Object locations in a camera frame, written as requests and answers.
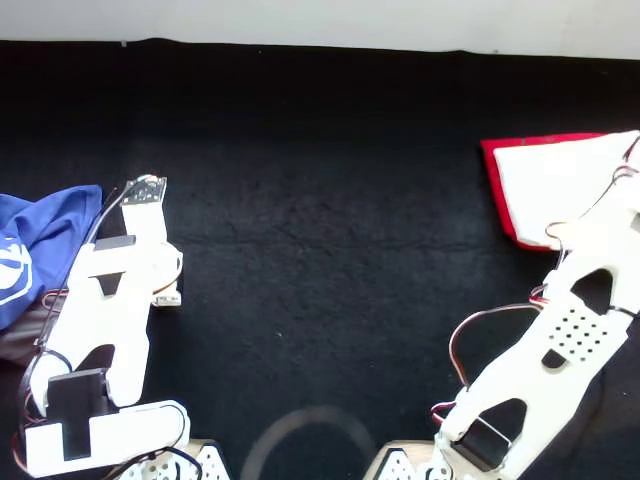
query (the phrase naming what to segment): white logo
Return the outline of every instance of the white logo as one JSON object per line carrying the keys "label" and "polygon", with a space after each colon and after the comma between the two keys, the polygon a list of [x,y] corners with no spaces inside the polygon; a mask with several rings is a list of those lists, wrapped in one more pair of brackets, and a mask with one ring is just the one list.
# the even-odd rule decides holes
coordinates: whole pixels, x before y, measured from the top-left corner
{"label": "white logo", "polygon": [[0,306],[26,295],[33,281],[32,261],[27,248],[24,245],[12,243],[9,238],[0,239],[0,290],[18,286],[25,273],[27,276],[25,285],[7,297],[0,294]]}

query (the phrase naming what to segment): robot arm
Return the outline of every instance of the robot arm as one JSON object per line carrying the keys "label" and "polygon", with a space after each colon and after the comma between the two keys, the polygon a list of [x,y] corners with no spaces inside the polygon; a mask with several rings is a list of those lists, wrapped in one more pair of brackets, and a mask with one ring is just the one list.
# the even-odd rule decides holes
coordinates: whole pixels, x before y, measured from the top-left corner
{"label": "robot arm", "polygon": [[[606,196],[564,226],[571,253],[545,279],[540,313],[515,345],[458,393],[435,436],[430,462],[410,470],[409,478],[515,480],[571,421],[640,310],[639,187],[638,175],[614,175]],[[596,313],[572,293],[576,282],[600,269],[613,277],[606,313]],[[518,431],[507,435],[487,413],[514,401],[522,415]],[[402,448],[389,451],[371,478],[396,478],[394,462],[408,462]]]}
{"label": "robot arm", "polygon": [[131,406],[142,393],[150,305],[181,302],[182,253],[167,243],[165,189],[166,179],[155,176],[130,182],[121,203],[127,235],[88,242],[76,257],[28,383],[42,416],[24,432],[34,477],[118,464],[189,441],[189,417],[178,403]]}

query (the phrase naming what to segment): blue cloth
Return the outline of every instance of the blue cloth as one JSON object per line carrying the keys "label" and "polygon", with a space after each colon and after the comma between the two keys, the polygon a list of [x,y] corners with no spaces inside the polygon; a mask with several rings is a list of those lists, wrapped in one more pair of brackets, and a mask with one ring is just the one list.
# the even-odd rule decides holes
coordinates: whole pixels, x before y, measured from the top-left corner
{"label": "blue cloth", "polygon": [[0,329],[46,290],[61,288],[102,206],[97,185],[37,202],[0,194]]}

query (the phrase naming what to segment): black carpet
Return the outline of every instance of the black carpet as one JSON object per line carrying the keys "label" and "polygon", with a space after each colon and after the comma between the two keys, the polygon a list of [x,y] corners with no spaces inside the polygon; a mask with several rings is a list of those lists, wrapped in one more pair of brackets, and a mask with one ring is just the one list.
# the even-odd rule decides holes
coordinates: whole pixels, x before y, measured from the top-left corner
{"label": "black carpet", "polygon": [[[169,178],[185,302],[150,320],[144,400],[182,402],[236,479],[263,430],[308,405],[354,414],[379,446],[430,437],[425,410],[458,390],[449,333],[526,299],[553,262],[501,233],[480,139],[640,120],[634,62],[160,41],[2,43],[0,58],[0,191],[37,199]],[[511,331],[476,326],[467,362],[480,366]],[[635,344],[527,479],[637,478]],[[1,478],[22,478],[8,450],[20,375],[0,371]],[[263,478],[362,469],[344,434],[312,427]]]}

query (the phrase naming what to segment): red and white cloth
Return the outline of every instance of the red and white cloth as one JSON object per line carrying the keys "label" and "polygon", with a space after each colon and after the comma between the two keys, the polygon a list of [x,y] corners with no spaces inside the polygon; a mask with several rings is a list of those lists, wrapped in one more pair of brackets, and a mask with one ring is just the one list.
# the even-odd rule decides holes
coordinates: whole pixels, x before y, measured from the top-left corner
{"label": "red and white cloth", "polygon": [[575,219],[593,205],[639,135],[632,130],[483,140],[505,233],[523,248],[557,248],[547,225]]}

